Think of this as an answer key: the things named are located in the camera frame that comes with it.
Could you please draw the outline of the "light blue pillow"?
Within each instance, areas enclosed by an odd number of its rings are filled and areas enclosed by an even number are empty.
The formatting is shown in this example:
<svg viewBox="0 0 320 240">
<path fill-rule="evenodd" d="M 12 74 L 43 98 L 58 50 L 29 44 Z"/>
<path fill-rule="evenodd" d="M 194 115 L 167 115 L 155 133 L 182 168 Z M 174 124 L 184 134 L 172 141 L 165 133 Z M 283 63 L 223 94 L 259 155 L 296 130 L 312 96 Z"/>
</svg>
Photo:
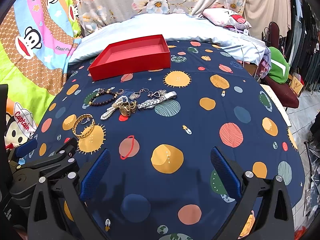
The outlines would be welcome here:
<svg viewBox="0 0 320 240">
<path fill-rule="evenodd" d="M 137 37 L 163 35 L 166 41 L 208 42 L 220 46 L 236 60 L 256 65 L 271 63 L 270 50 L 256 38 L 227 30 L 209 20 L 187 14 L 141 14 L 109 24 L 81 39 L 69 64 L 99 55 L 109 44 Z"/>
</svg>

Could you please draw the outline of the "red cardboard tray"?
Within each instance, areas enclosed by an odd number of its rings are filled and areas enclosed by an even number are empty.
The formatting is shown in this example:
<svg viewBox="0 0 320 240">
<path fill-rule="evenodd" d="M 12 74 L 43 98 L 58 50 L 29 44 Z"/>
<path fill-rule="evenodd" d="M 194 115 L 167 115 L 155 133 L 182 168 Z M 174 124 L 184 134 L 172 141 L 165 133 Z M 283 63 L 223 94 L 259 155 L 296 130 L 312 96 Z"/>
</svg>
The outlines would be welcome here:
<svg viewBox="0 0 320 240">
<path fill-rule="evenodd" d="M 170 67 L 170 50 L 164 37 L 151 35 L 109 44 L 88 71 L 93 81 L 99 81 Z"/>
</svg>

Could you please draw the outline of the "silver filigree earring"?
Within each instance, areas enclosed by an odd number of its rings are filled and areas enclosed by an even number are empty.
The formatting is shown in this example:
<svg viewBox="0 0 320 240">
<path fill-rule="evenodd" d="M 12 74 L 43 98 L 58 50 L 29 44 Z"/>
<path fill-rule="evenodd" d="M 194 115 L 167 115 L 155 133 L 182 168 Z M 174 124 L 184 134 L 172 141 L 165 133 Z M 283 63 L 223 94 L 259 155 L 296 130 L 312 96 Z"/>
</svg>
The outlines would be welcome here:
<svg viewBox="0 0 320 240">
<path fill-rule="evenodd" d="M 147 88 L 142 88 L 142 89 L 140 89 L 140 90 L 137 91 L 137 92 L 133 92 L 133 93 L 129 96 L 129 99 L 130 99 L 130 100 L 136 100 L 136 99 L 138 99 L 138 98 L 141 96 L 142 93 L 146 93 L 146 92 L 148 92 L 148 91 L 149 91 L 149 89 L 147 89 Z"/>
<path fill-rule="evenodd" d="M 163 96 L 164 94 L 166 94 L 167 91 L 165 89 L 160 89 L 158 91 L 152 92 L 152 91 L 148 91 L 148 97 L 153 98 L 160 98 L 161 96 Z"/>
</svg>

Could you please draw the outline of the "gold twisted bangle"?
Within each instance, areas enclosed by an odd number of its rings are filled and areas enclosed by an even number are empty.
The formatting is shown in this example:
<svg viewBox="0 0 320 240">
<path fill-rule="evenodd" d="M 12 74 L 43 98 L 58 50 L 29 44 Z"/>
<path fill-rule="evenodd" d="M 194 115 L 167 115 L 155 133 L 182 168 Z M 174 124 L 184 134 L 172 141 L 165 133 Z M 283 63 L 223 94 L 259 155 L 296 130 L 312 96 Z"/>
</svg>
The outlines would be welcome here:
<svg viewBox="0 0 320 240">
<path fill-rule="evenodd" d="M 77 132 L 79 125 L 82 128 L 82 130 L 79 131 L 80 133 Z M 83 114 L 76 119 L 72 127 L 72 132 L 76 138 L 83 139 L 91 135 L 95 126 L 96 126 L 96 122 L 95 122 L 95 119 L 93 118 L 93 115 Z"/>
</svg>

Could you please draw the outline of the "navy planet print bedsheet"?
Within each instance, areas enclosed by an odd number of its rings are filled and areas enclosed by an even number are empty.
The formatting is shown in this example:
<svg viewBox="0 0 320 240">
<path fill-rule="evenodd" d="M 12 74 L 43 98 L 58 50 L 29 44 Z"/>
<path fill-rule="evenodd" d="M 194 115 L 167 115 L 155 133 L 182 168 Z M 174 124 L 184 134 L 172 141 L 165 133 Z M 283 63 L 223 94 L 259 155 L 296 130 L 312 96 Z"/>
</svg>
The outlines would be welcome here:
<svg viewBox="0 0 320 240">
<path fill-rule="evenodd" d="M 38 147 L 28 161 L 50 156 L 75 136 L 79 116 L 93 115 L 96 126 L 78 140 L 75 159 L 82 166 L 110 151 L 111 163 L 86 202 L 109 239 L 211 239 L 235 206 L 210 161 L 214 146 L 244 171 L 282 176 L 296 205 L 305 181 L 302 161 L 261 85 L 211 44 L 168 46 L 169 69 L 93 81 L 90 60 L 71 66 L 71 77 L 38 126 Z M 156 99 L 148 92 L 129 99 L 142 88 L 175 91 L 177 97 L 122 116 L 122 103 Z"/>
</svg>

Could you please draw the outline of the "dark red chair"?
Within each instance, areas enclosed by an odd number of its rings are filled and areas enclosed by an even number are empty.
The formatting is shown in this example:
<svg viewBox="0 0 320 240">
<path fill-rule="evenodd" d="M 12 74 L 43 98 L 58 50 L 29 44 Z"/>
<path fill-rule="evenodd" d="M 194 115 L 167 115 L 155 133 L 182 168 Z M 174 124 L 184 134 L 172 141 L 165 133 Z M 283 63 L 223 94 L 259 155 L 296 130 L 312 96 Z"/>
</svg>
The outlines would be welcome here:
<svg viewBox="0 0 320 240">
<path fill-rule="evenodd" d="M 270 22 L 264 31 L 265 43 L 267 47 L 274 47 L 280 51 L 280 29 L 276 22 Z M 263 78 L 263 82 L 269 85 L 279 99 L 280 103 L 285 108 L 298 108 L 299 100 L 297 94 L 289 87 L 287 81 L 284 84 L 279 84 L 273 81 L 268 74 Z"/>
</svg>

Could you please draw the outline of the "white pink cartoon pillow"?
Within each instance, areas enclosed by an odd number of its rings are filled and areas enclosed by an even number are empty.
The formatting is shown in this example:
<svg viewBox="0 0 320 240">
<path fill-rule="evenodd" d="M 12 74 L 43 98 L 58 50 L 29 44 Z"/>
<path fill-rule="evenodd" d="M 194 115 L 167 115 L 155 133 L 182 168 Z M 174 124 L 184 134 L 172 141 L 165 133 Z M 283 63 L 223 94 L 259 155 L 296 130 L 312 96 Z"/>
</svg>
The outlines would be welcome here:
<svg viewBox="0 0 320 240">
<path fill-rule="evenodd" d="M 214 25 L 220 27 L 230 27 L 238 30 L 249 30 L 252 28 L 251 24 L 245 18 L 229 9 L 207 8 L 202 14 Z"/>
</svg>

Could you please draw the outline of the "colourful monkey cartoon blanket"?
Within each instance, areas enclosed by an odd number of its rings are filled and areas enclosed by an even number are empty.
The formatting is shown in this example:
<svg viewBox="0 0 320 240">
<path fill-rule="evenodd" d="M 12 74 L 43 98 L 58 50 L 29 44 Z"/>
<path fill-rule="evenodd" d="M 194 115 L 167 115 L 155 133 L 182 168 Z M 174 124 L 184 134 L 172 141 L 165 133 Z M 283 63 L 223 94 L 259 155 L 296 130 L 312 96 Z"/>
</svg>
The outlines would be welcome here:
<svg viewBox="0 0 320 240">
<path fill-rule="evenodd" d="M 1 83 L 8 85 L 6 148 L 35 136 L 67 80 L 80 34 L 76 0 L 16 0 L 7 12 L 1 23 Z"/>
</svg>

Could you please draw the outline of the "beige curtain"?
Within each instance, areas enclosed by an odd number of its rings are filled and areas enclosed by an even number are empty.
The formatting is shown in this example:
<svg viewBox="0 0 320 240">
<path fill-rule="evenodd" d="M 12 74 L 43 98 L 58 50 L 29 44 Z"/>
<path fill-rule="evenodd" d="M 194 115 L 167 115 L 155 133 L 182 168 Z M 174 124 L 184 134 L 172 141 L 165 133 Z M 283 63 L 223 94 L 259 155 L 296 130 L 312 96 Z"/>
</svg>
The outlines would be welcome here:
<svg viewBox="0 0 320 240">
<path fill-rule="evenodd" d="M 291 29 L 290 0 L 246 0 L 244 17 L 251 24 L 250 35 L 260 39 L 270 22 L 279 27 L 282 37 Z"/>
</svg>

